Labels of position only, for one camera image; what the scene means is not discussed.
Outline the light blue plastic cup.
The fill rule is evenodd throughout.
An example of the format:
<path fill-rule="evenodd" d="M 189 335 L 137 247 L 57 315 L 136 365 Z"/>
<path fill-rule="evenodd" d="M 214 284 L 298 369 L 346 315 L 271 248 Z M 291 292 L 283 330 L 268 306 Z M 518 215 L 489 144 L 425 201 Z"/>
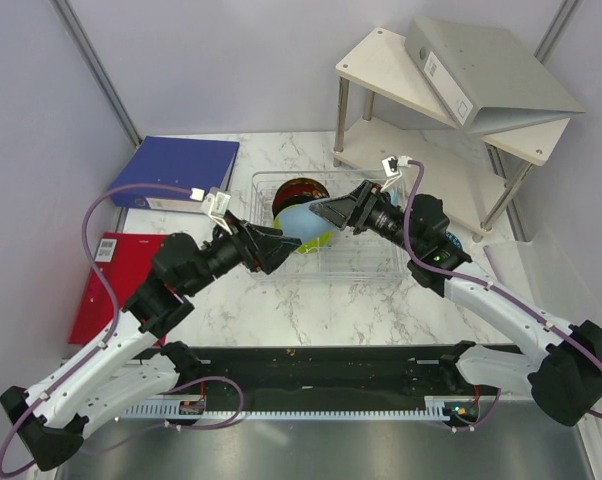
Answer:
<path fill-rule="evenodd" d="M 327 220 L 310 210 L 315 202 L 307 202 L 290 206 L 278 214 L 278 228 L 287 237 L 297 238 L 308 243 L 326 233 L 331 233 L 334 226 Z"/>

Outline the lime green plate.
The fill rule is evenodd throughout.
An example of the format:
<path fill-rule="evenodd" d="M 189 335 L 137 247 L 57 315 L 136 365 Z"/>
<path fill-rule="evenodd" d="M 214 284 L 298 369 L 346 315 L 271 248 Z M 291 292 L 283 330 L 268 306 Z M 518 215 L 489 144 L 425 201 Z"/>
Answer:
<path fill-rule="evenodd" d="M 301 245 L 296 249 L 298 254 L 316 253 L 327 245 L 332 236 L 332 228 L 324 223 L 308 224 L 276 218 L 274 227 L 281 230 L 285 236 L 301 241 Z"/>

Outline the white wire dish rack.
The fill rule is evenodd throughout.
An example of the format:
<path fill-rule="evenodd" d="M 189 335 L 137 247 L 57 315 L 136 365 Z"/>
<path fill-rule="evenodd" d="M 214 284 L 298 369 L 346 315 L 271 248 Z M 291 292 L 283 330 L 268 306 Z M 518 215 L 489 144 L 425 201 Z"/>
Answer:
<path fill-rule="evenodd" d="M 323 184 L 330 196 L 338 197 L 354 190 L 364 180 L 383 183 L 381 170 L 306 170 L 260 171 L 252 176 L 250 214 L 253 224 L 274 227 L 272 202 L 278 188 L 288 180 L 307 177 Z M 366 231 L 355 235 L 351 229 L 333 230 L 326 246 L 316 253 L 293 253 L 274 273 L 254 273 L 260 282 L 288 280 L 335 282 L 401 281 L 409 276 L 409 256 L 399 247 Z"/>

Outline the blue triangle patterned bowl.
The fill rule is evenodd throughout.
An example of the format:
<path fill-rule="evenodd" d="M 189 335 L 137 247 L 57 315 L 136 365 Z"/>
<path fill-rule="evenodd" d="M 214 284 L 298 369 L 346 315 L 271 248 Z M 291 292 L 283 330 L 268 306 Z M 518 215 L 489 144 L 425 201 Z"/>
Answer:
<path fill-rule="evenodd" d="M 443 249 L 450 256 L 457 256 L 464 253 L 463 246 L 458 237 L 449 231 L 445 233 Z"/>

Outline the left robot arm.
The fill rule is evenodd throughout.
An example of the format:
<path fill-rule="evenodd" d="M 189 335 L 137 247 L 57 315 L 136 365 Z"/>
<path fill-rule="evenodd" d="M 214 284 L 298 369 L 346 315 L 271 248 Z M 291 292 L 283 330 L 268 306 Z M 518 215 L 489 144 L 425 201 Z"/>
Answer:
<path fill-rule="evenodd" d="M 0 448 L 0 478 L 13 477 L 3 460 L 19 438 L 33 465 L 50 471 L 65 463 L 100 425 L 139 400 L 170 388 L 189 393 L 200 369 L 184 345 L 169 344 L 151 370 L 111 378 L 120 367 L 164 338 L 194 309 L 191 298 L 233 268 L 270 274 L 301 245 L 281 230 L 251 224 L 231 212 L 210 241 L 187 233 L 165 237 L 150 271 L 112 320 L 56 371 L 28 388 L 12 386 L 0 404 L 12 427 Z"/>

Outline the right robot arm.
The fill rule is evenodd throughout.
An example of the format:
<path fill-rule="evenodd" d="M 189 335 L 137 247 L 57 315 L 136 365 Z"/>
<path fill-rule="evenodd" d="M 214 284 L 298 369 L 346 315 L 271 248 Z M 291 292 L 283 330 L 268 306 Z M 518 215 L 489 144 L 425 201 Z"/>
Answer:
<path fill-rule="evenodd" d="M 438 371 L 446 391 L 458 394 L 475 384 L 529 395 L 565 426 L 591 413 L 602 398 L 602 328 L 549 314 L 484 271 L 451 240 L 441 200 L 412 193 L 400 208 L 379 185 L 364 181 L 310 210 L 339 230 L 372 231 L 402 248 L 420 286 L 475 313 L 517 346 L 511 353 L 457 345 Z"/>

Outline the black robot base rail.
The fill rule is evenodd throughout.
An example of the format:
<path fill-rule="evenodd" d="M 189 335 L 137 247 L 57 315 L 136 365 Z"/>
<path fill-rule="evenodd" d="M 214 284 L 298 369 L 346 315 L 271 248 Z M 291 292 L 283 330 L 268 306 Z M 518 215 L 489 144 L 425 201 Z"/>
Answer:
<path fill-rule="evenodd" d="M 151 347 L 177 363 L 180 384 L 203 379 L 212 407 L 224 410 L 413 409 L 425 398 L 487 398 L 496 388 L 473 387 L 452 364 L 457 345 L 345 347 Z"/>

